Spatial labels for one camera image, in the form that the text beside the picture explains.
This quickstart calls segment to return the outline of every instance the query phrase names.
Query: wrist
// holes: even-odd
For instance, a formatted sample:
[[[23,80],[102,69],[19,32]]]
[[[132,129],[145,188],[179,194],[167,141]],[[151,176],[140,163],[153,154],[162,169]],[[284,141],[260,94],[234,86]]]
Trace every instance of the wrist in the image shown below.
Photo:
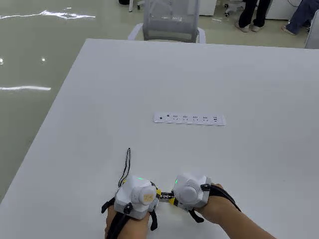
[[[119,234],[119,239],[146,239],[150,214],[141,219],[129,219]]]
[[[220,212],[217,214],[216,223],[220,225],[221,227],[224,226],[224,224],[229,220],[229,218],[232,218],[238,214],[241,214],[240,211],[238,211],[235,207],[225,207],[221,208]]]

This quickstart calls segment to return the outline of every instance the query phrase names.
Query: black pants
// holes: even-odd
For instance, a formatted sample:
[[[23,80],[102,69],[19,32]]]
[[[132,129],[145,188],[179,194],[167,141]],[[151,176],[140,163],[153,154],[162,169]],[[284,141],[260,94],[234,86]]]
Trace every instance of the black pants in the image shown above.
[[[258,27],[262,27],[265,25],[265,18],[267,9],[270,5],[271,0],[260,0],[257,8],[256,19],[254,20],[254,25]],[[246,0],[246,6],[243,13],[239,18],[239,26],[245,27],[251,23],[251,19],[254,14],[254,10],[257,4],[257,0]]]

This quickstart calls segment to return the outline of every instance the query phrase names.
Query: power strip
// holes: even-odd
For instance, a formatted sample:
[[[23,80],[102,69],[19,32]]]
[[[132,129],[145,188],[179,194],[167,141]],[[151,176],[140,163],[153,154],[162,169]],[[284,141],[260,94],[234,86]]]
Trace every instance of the power strip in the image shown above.
[[[199,125],[225,126],[225,117],[221,115],[197,115],[172,112],[156,112],[153,118],[155,123],[184,123]]]

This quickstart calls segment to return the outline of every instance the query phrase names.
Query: white robotic module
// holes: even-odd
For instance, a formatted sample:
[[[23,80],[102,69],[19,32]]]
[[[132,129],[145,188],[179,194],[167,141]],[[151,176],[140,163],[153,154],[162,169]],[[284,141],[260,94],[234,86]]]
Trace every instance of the white robotic module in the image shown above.
[[[178,175],[173,188],[178,207],[192,210],[207,204],[209,190],[203,191],[202,185],[210,185],[211,179],[204,175],[183,173]]]
[[[116,193],[114,210],[124,213],[125,207],[131,203],[133,208],[128,216],[142,219],[147,211],[152,212],[158,205],[159,199],[156,194],[156,186],[152,185],[150,180],[129,176]]]

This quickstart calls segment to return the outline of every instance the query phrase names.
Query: person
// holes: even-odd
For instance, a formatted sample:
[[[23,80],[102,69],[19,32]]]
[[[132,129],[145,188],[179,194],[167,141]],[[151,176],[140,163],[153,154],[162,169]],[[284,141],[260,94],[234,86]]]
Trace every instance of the person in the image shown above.
[[[297,35],[300,28],[306,22],[310,22],[315,12],[319,9],[319,0],[302,0],[288,25],[282,26],[282,30],[291,35]]]
[[[268,232],[261,229],[245,214],[238,211],[227,199],[211,196],[208,203],[197,208],[196,211],[211,223],[220,225],[231,239],[275,239]],[[106,224],[111,225],[116,212],[113,206],[108,208]],[[141,220],[130,219],[120,232],[118,239],[146,239],[148,232],[149,213]]]
[[[257,8],[256,19],[253,22],[251,30],[254,32],[260,31],[265,25],[267,9],[271,0],[260,0]],[[245,9],[239,17],[239,20],[235,22],[235,26],[243,31],[249,31],[249,25],[256,8],[257,0],[246,0]]]

